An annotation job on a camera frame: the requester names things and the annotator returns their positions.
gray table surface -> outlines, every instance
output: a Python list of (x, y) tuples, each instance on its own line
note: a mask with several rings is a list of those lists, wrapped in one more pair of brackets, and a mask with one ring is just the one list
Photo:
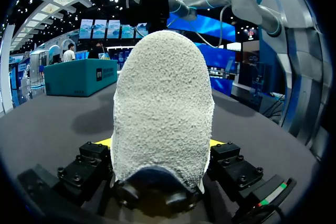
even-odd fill
[[(56, 175), (87, 141), (109, 138), (113, 132), (113, 84), (88, 98), (41, 95), (0, 118), (0, 154), (10, 176), (41, 164)], [(215, 111), (212, 138), (233, 142), (264, 179), (279, 174), (298, 183), (281, 208), (288, 213), (309, 187), (318, 163), (305, 146), (277, 124), (213, 91)], [(267, 223), (278, 220), (272, 215)]]

teal booth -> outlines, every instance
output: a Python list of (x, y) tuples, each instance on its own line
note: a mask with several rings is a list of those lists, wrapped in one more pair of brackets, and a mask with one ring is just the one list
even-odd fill
[(47, 95), (89, 97), (117, 81), (116, 60), (84, 59), (44, 68)]

yellow pad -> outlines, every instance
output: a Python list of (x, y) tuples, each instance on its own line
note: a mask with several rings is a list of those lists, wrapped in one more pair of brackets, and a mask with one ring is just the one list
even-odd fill
[[(105, 139), (103, 141), (100, 141), (98, 143), (95, 143), (95, 144), (102, 144), (102, 145), (106, 145), (108, 148), (111, 147), (111, 139)], [(213, 140), (213, 139), (210, 139), (210, 147), (212, 146), (215, 146), (217, 144), (225, 144), (225, 143), (222, 143), (222, 142), (219, 142), (219, 141), (216, 141), (216, 140)]]

white foam object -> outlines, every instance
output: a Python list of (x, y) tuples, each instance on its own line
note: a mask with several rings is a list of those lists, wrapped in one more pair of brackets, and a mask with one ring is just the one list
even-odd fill
[(172, 31), (144, 37), (125, 62), (114, 95), (116, 177), (126, 180), (157, 165), (187, 188), (199, 186), (209, 162), (213, 111), (207, 66), (195, 44)]

blue screen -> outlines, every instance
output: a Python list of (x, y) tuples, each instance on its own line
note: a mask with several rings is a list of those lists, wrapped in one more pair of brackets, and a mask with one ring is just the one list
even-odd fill
[(120, 31), (120, 21), (110, 20), (109, 26), (107, 29), (107, 38), (108, 39), (119, 39), (119, 31)]
[(96, 22), (94, 23), (95, 27), (93, 28), (93, 35), (92, 35), (93, 39), (104, 39), (106, 23), (107, 23), (107, 20), (96, 19)]
[(133, 39), (134, 38), (134, 28), (130, 25), (122, 25), (121, 30), (122, 39)]
[[(169, 29), (185, 31), (195, 31), (196, 29), (196, 32), (200, 34), (208, 34), (218, 38), (221, 36), (221, 22), (219, 20), (198, 15), (197, 20), (191, 22), (191, 24), (195, 27), (194, 29), (188, 21), (181, 18), (178, 19), (178, 17), (172, 13), (170, 13), (170, 18), (168, 19), (167, 24), (175, 19), (177, 20), (170, 25)], [(236, 29), (234, 26), (223, 22), (223, 39), (236, 42)]]
[[(139, 32), (141, 32), (142, 35), (144, 35), (144, 36), (148, 35), (148, 31), (146, 30), (146, 25), (147, 25), (147, 23), (140, 23), (140, 24), (138, 24), (138, 26), (137, 26)], [(141, 39), (141, 38), (142, 38), (141, 35), (138, 34), (138, 33), (136, 33), (136, 36), (135, 36), (135, 37), (136, 37), (137, 39)]]
[(206, 44), (201, 43), (195, 43), (195, 45), (203, 54), (207, 66), (225, 69), (230, 60), (235, 61), (236, 59), (236, 53), (234, 51), (212, 48)]
[(90, 39), (92, 31), (93, 19), (82, 19), (79, 30), (80, 39)]

